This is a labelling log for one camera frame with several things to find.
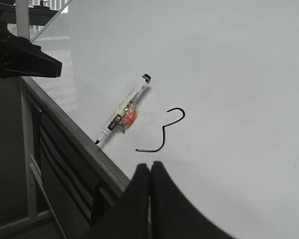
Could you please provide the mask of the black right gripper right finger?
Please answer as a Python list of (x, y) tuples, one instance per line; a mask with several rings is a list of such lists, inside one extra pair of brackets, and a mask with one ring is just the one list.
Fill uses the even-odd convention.
[(231, 239), (183, 195), (164, 165), (150, 170), (151, 232), (154, 239)]

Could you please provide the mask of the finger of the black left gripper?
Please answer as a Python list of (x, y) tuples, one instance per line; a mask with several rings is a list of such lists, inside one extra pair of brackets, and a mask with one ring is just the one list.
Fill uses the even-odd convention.
[(57, 78), (62, 63), (43, 53), (41, 47), (24, 37), (0, 39), (0, 77), (35, 76)]

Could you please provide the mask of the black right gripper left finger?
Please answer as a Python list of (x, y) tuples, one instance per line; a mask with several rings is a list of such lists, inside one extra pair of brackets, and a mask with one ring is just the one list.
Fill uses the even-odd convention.
[(149, 176), (147, 165), (139, 164), (119, 200), (82, 238), (147, 239)]

